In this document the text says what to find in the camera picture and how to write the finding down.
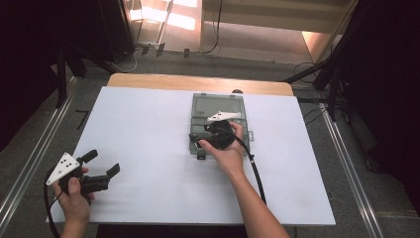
wooden table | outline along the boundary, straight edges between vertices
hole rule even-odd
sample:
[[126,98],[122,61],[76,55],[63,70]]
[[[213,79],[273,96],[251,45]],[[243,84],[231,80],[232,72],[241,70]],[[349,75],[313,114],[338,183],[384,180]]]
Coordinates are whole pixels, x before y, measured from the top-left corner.
[[114,73],[109,79],[108,86],[225,93],[240,89],[249,94],[293,96],[290,84],[285,82],[185,75]]

cable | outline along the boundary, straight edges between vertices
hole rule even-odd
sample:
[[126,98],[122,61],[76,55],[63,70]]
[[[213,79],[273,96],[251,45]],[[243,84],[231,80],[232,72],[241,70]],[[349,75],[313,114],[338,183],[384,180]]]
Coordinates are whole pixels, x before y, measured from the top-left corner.
[[62,192],[60,192],[59,195],[52,201],[52,204],[50,205],[50,210],[52,209],[53,204],[61,197],[61,195],[62,195]]
[[[313,62],[302,62],[302,63],[298,64],[298,65],[297,65],[297,66],[295,66],[295,67],[294,67],[294,69],[293,69],[293,75],[296,75],[296,69],[297,69],[299,66],[304,65],[304,64],[315,64],[315,63],[313,63]],[[299,80],[301,80],[302,82],[305,82],[305,83],[313,83],[313,82],[311,82],[311,81],[306,81],[306,80],[303,80],[303,78],[300,78]]]
[[217,28],[216,28],[216,43],[214,44],[214,47],[210,51],[204,52],[202,54],[209,54],[213,52],[214,49],[216,49],[217,45],[219,44],[219,26],[220,26],[220,17],[222,16],[222,5],[223,5],[223,0],[220,0],[219,17],[217,19]]
[[316,120],[318,117],[320,117],[320,116],[321,116],[321,115],[322,115],[325,111],[327,111],[327,109],[323,109],[323,110],[322,110],[322,112],[321,112],[318,116],[316,116],[316,117],[314,117],[312,120],[310,120],[310,121],[306,122],[306,123],[305,123],[305,126],[307,126],[309,123],[311,123],[311,122],[315,121],[315,120]]
[[313,109],[313,110],[310,110],[308,113],[306,113],[304,116],[303,116],[303,119],[305,119],[309,114],[311,114],[312,112],[314,112],[314,111],[318,111],[318,110],[321,110],[321,108],[315,108],[315,109]]
[[299,103],[327,103],[328,99],[296,97]]
[[176,51],[164,51],[166,53],[170,53],[173,55],[193,55],[193,54],[199,54],[199,55],[207,55],[210,54],[214,51],[214,49],[216,49],[216,47],[219,45],[219,28],[220,28],[220,18],[222,16],[222,5],[223,5],[223,0],[220,0],[220,6],[219,6],[219,16],[217,18],[217,27],[216,29],[214,29],[214,21],[213,21],[213,30],[216,34],[216,43],[214,44],[213,48],[210,51],[207,52],[189,52],[189,53],[185,53],[185,52],[176,52]]
[[50,175],[53,172],[53,169],[55,169],[55,167],[52,167],[46,175],[46,178],[44,180],[44,203],[46,205],[46,210],[47,210],[47,215],[49,217],[49,222],[50,222],[50,230],[52,231],[52,235],[54,238],[59,238],[59,234],[58,231],[56,230],[55,224],[53,223],[53,216],[52,216],[52,212],[51,212],[51,207],[53,206],[52,204],[50,205],[49,202],[49,195],[48,195],[48,187],[47,187],[47,180],[49,179]]
[[241,140],[239,137],[235,136],[235,139],[238,141],[238,143],[244,147],[245,151],[248,154],[248,158],[250,158],[250,163],[251,166],[253,167],[253,171],[254,174],[256,175],[256,180],[257,180],[257,184],[259,186],[259,191],[260,191],[260,196],[262,198],[263,203],[266,204],[266,200],[265,200],[265,194],[263,192],[263,183],[262,183],[262,179],[260,178],[260,174],[259,174],[259,170],[257,169],[257,165],[256,162],[254,161],[254,155],[251,155],[250,149],[247,147],[247,145],[245,145],[244,141]]
[[124,70],[124,69],[122,69],[122,68],[120,68],[120,67],[116,66],[114,63],[112,63],[112,65],[114,65],[115,67],[117,67],[118,69],[120,69],[122,72],[131,72],[131,71],[133,71],[133,70],[137,67],[136,54],[137,54],[138,52],[142,51],[142,50],[143,50],[143,49],[138,49],[136,52],[134,52],[134,53],[133,53],[133,60],[134,60],[134,62],[135,62],[135,64],[134,64],[134,67],[133,67],[133,68],[128,69],[128,70]]

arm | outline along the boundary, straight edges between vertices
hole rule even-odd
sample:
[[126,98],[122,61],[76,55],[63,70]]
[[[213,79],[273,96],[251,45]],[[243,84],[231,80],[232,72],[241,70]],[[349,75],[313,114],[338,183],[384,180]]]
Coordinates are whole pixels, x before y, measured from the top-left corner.
[[[233,122],[231,126],[235,129],[235,135],[242,138],[242,126]],[[237,196],[248,236],[289,237],[248,181],[244,171],[244,150],[241,145],[235,141],[229,148],[219,151],[204,140],[199,143],[204,150],[214,156],[221,170],[228,176]]]
[[[53,185],[55,196],[59,196],[61,188],[58,182]],[[65,223],[61,237],[79,238],[84,237],[90,219],[90,207],[86,199],[80,194],[80,181],[71,178],[68,182],[68,195],[63,193],[58,202],[64,212]]]

hand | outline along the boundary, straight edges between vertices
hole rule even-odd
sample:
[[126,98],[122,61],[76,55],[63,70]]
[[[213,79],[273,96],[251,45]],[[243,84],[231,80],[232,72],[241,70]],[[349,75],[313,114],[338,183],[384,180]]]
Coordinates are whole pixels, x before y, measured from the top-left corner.
[[[68,195],[61,191],[58,181],[52,184],[55,196],[59,196],[58,202],[64,212],[65,225],[62,237],[73,234],[73,237],[83,237],[90,219],[90,207],[87,200],[80,194],[81,185],[78,178],[68,181]],[[88,194],[91,200],[95,199],[93,193]]]
[[[235,129],[235,135],[242,139],[243,127],[236,122],[230,122]],[[230,178],[233,175],[244,175],[244,148],[235,140],[225,150],[217,150],[205,140],[199,141],[201,147],[208,153],[212,154],[219,164],[220,169]]]

white table surface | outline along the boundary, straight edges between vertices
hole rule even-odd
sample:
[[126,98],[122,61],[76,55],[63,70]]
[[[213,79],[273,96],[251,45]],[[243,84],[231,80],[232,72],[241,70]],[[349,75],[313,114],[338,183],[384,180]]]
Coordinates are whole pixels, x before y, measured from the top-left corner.
[[[98,151],[85,165],[90,176],[104,175],[116,163],[121,171],[108,190],[96,192],[91,222],[243,223],[235,194],[216,161],[197,161],[189,154],[193,93],[102,88],[73,156]],[[243,97],[268,207],[284,225],[334,225],[296,98]],[[248,158],[245,170],[258,190]],[[52,216],[56,222],[64,220],[57,203]]]

